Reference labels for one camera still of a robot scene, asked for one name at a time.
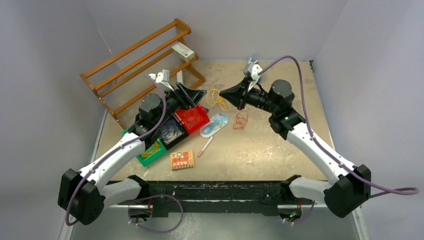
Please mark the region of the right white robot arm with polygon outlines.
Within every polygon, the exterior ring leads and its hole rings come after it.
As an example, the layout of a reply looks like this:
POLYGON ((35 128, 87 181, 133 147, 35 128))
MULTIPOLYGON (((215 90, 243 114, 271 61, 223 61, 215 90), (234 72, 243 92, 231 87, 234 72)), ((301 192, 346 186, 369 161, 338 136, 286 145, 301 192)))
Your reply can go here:
POLYGON ((302 151, 325 176, 325 181, 296 177, 281 189, 280 196, 288 204, 299 198, 324 203, 337 217, 344 218, 371 196, 371 187, 360 180, 371 180, 371 170, 356 166, 342 157, 308 129, 305 118, 292 106, 295 94, 291 84, 275 80, 269 91, 254 88, 244 79, 225 89, 219 96, 238 110, 251 105, 271 114, 268 121, 273 131, 302 151))

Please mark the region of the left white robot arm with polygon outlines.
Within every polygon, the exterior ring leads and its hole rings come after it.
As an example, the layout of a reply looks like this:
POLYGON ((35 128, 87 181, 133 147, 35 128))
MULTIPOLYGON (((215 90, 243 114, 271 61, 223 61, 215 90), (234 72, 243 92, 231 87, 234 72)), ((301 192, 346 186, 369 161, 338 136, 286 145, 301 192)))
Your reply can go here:
POLYGON ((206 90, 191 89, 178 82, 175 89, 145 95, 134 123, 111 149, 80 170, 70 168, 63 173, 57 204, 66 211, 65 224, 89 225, 105 208, 126 200, 138 205, 146 203, 149 191, 134 177, 111 185, 108 182, 157 141, 161 125, 177 110, 195 108, 206 94, 206 90))

